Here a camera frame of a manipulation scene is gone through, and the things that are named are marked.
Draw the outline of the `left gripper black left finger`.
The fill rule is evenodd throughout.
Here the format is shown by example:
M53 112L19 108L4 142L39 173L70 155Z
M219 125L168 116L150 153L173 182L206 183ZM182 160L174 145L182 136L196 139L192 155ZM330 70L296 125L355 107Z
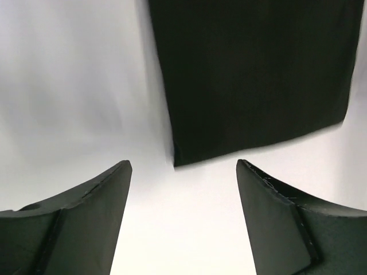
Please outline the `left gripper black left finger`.
M1 273L109 274L131 175L123 160L58 195L2 211Z

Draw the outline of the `black tank top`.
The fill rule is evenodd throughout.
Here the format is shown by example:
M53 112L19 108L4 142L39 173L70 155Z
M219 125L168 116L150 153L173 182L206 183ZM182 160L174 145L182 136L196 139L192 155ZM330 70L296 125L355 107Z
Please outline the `black tank top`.
M363 1L149 1L185 166L345 118Z

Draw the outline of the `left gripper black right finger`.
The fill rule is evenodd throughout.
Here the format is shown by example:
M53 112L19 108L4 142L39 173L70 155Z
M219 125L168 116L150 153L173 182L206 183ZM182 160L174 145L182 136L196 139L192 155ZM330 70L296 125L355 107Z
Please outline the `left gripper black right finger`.
M312 196L246 160L237 183L258 275L365 275L366 212Z

